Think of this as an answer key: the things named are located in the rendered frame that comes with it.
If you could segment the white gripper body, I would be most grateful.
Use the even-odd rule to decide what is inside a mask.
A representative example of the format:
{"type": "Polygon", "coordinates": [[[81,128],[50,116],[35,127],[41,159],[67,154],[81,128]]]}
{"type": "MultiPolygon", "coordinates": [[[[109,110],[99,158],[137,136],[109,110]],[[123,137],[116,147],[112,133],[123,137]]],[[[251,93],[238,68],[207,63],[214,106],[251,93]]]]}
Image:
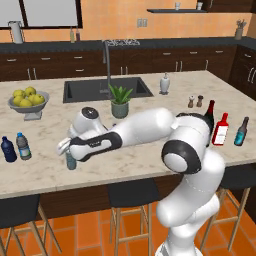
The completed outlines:
{"type": "Polygon", "coordinates": [[[57,154],[62,155],[69,149],[71,139],[69,137],[63,139],[58,145],[57,145],[57,154]]]}

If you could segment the clear plastic bottle blue cap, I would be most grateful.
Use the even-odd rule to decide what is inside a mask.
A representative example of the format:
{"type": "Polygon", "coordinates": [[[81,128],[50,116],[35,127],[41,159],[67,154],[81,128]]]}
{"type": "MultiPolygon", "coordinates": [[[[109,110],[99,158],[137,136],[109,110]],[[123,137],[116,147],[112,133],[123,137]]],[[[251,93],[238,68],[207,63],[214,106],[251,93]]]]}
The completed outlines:
{"type": "Polygon", "coordinates": [[[22,160],[28,160],[32,157],[28,140],[21,132],[17,133],[16,144],[22,160]]]}

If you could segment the dark blue plastic bottle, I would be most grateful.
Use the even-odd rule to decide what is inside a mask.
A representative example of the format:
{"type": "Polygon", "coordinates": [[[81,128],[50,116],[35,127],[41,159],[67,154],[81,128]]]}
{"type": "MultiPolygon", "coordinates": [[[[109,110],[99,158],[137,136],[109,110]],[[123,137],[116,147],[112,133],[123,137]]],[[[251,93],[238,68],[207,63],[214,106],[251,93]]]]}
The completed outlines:
{"type": "Polygon", "coordinates": [[[13,143],[8,140],[6,136],[2,137],[1,149],[7,162],[12,163],[17,160],[17,155],[14,150],[13,143]]]}

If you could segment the dark sink basin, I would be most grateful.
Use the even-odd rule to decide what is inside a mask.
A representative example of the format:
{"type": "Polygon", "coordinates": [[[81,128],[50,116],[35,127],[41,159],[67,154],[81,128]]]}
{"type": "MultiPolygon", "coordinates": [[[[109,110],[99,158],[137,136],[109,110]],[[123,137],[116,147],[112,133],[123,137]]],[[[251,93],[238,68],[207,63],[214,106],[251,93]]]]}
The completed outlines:
{"type": "MultiPolygon", "coordinates": [[[[141,77],[112,78],[111,86],[132,90],[130,98],[152,97],[153,94],[141,77]]],[[[107,79],[73,80],[64,83],[64,103],[103,101],[113,98],[112,93],[101,93],[107,87],[107,79]]]]}

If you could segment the potted green plant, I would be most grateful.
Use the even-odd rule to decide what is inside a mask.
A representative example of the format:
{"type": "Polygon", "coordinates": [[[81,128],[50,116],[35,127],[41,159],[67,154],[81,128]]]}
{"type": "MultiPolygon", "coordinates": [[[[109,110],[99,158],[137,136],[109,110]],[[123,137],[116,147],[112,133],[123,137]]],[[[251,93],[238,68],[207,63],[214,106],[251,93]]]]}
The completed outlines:
{"type": "Polygon", "coordinates": [[[113,95],[111,100],[111,113],[116,119],[123,119],[129,112],[129,101],[132,89],[126,87],[117,87],[109,85],[110,92],[113,95]]]}

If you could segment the long dark wood cupboard run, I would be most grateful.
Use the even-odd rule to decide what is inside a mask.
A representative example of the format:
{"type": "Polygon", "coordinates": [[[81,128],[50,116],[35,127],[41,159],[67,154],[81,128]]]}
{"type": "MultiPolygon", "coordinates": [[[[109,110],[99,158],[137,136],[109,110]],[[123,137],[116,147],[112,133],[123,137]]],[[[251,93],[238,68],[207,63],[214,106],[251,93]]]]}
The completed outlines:
{"type": "MultiPolygon", "coordinates": [[[[110,48],[111,75],[207,70],[226,81],[234,46],[110,48]]],[[[107,75],[103,50],[0,44],[0,81],[107,75]]]]}

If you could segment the grey tap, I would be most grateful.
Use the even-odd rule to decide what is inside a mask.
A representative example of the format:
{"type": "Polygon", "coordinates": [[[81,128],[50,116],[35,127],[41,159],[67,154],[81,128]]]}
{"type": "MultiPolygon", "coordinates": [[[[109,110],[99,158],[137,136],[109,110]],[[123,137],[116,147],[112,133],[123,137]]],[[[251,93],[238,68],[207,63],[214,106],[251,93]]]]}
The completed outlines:
{"type": "Polygon", "coordinates": [[[110,53],[107,40],[103,40],[103,64],[107,68],[107,86],[103,89],[103,93],[108,95],[108,99],[111,98],[111,90],[109,85],[111,84],[111,72],[110,72],[110,53]]]}

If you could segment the white soap dispenser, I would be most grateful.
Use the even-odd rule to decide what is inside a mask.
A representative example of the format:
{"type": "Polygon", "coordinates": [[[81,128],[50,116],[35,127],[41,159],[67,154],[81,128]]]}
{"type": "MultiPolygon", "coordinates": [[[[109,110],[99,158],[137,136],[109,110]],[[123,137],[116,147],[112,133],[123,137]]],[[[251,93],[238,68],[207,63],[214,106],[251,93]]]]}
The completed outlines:
{"type": "Polygon", "coordinates": [[[160,79],[160,94],[167,95],[170,86],[170,78],[167,73],[160,79]]]}

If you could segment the hob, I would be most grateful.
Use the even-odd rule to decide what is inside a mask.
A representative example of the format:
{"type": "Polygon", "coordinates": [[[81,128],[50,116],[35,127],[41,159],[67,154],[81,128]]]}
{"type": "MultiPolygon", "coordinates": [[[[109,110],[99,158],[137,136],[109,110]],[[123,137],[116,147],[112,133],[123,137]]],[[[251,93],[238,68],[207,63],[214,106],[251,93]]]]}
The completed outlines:
{"type": "Polygon", "coordinates": [[[118,46],[139,46],[140,42],[137,39],[123,39],[123,40],[105,40],[110,47],[118,46]]]}

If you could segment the silver jug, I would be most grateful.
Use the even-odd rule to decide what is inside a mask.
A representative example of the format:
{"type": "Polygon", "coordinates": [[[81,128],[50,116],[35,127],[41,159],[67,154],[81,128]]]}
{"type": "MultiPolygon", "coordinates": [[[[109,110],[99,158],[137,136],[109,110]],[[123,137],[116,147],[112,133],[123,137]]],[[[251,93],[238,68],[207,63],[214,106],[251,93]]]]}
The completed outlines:
{"type": "Polygon", "coordinates": [[[8,26],[10,28],[11,39],[15,44],[22,44],[24,42],[24,36],[22,32],[22,24],[20,21],[9,21],[8,26]]]}

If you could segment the dark wine bottle red top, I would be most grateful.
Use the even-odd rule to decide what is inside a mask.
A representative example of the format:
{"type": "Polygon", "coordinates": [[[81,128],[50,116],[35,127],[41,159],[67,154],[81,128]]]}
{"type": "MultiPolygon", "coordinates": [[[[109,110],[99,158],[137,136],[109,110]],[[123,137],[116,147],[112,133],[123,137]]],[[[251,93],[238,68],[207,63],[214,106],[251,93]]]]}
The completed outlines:
{"type": "Polygon", "coordinates": [[[214,104],[215,104],[215,101],[211,100],[209,102],[208,109],[207,109],[206,113],[204,114],[205,121],[207,122],[209,129],[210,129],[209,135],[212,135],[212,132],[214,129],[214,115],[213,115],[214,104]]]}

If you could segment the dark bottle teal label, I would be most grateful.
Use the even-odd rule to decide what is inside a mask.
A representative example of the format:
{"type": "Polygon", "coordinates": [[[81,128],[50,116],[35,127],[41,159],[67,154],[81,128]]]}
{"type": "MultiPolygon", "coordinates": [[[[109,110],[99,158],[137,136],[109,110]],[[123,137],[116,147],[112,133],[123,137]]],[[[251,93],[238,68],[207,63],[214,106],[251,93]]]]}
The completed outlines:
{"type": "Polygon", "coordinates": [[[248,125],[249,117],[246,116],[242,122],[242,125],[238,128],[235,139],[234,145],[235,146],[242,146],[244,139],[247,134],[247,125],[248,125]]]}

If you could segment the short dark wood cupboard run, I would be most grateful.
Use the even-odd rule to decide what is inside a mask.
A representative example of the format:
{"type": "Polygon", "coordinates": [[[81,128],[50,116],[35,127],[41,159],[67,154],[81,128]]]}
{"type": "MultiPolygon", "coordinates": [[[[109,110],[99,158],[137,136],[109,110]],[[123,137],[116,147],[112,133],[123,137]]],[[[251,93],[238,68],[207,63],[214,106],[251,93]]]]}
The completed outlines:
{"type": "Polygon", "coordinates": [[[256,50],[237,47],[229,83],[256,101],[256,50]]]}

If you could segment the dark wall shelf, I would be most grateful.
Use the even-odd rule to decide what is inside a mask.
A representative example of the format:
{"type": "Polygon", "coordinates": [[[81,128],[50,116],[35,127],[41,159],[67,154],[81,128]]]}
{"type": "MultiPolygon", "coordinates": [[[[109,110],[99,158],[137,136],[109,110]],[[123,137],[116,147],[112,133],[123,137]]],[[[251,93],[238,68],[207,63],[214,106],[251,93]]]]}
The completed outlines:
{"type": "Polygon", "coordinates": [[[147,9],[147,12],[153,14],[184,14],[184,13],[207,13],[206,10],[197,10],[197,9],[147,9]]]}

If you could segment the dark wood wall cupboard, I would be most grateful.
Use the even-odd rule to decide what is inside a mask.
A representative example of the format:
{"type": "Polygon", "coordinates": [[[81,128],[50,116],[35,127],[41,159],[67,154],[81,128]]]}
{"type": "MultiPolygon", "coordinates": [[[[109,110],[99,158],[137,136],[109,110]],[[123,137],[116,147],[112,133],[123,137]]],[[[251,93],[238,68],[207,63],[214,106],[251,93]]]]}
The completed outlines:
{"type": "Polygon", "coordinates": [[[215,13],[255,13],[256,0],[200,0],[202,9],[215,13]]]}

